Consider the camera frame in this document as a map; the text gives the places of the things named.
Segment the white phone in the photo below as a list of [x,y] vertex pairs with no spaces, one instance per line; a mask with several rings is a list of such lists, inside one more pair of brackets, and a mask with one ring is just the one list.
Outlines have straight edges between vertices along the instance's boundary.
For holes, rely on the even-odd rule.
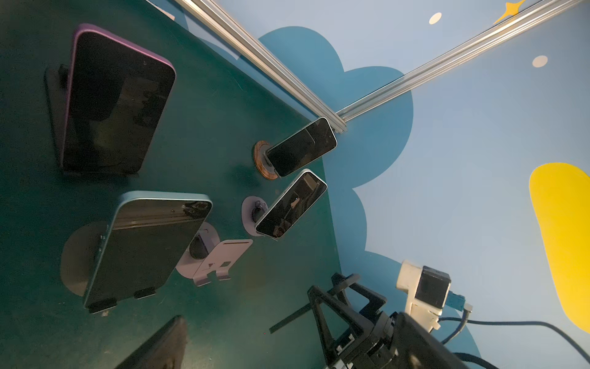
[[327,191],[327,183],[309,169],[290,183],[257,219],[254,230],[275,240],[282,238]]

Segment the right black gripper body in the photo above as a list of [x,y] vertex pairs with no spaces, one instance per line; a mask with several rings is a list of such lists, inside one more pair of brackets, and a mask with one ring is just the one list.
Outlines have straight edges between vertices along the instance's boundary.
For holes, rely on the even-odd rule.
[[[332,276],[333,287],[328,292],[317,286],[307,292],[315,318],[327,368],[394,368],[393,318],[382,311],[387,303],[384,296],[359,284],[360,276]],[[368,300],[355,311],[347,299],[351,289]],[[326,306],[347,326],[338,337],[329,329],[322,311]]]

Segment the grey phone stand emptied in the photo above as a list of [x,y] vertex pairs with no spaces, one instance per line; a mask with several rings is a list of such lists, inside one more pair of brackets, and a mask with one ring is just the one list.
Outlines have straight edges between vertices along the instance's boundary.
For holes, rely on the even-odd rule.
[[176,270],[197,287],[209,284],[211,273],[215,273],[219,281],[227,281],[230,269],[252,244],[251,239],[221,241],[217,230],[205,222],[185,250]]

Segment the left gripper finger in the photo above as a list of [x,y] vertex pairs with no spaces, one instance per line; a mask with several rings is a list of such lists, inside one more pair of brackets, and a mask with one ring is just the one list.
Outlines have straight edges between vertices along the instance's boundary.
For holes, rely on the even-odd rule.
[[187,345],[187,321],[174,316],[116,368],[181,368]]

